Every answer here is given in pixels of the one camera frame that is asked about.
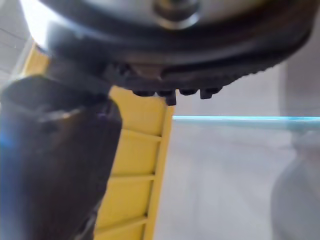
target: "blue light strip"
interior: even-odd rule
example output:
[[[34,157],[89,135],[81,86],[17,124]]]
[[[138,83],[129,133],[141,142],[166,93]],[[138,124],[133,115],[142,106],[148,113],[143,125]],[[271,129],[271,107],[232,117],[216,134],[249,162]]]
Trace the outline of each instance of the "blue light strip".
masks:
[[[173,116],[175,121],[286,121],[320,123],[320,116]]]
[[[318,116],[173,116],[181,124],[211,124],[259,128],[320,128]]]

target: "white wall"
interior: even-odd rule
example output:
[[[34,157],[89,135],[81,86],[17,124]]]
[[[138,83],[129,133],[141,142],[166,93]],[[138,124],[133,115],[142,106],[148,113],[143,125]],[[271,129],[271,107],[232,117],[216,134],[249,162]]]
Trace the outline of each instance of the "white wall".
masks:
[[[320,20],[288,63],[176,115],[320,116]],[[319,240],[320,133],[173,124],[155,240]]]
[[[10,79],[29,36],[19,0],[0,0],[0,86]]]

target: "gray cylindrical object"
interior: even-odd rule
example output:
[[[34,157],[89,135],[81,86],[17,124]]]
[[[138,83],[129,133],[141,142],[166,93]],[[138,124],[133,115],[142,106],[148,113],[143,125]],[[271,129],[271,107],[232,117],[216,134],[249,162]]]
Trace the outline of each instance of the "gray cylindrical object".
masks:
[[[160,26],[179,30],[188,28],[199,20],[198,0],[155,0],[153,12]]]

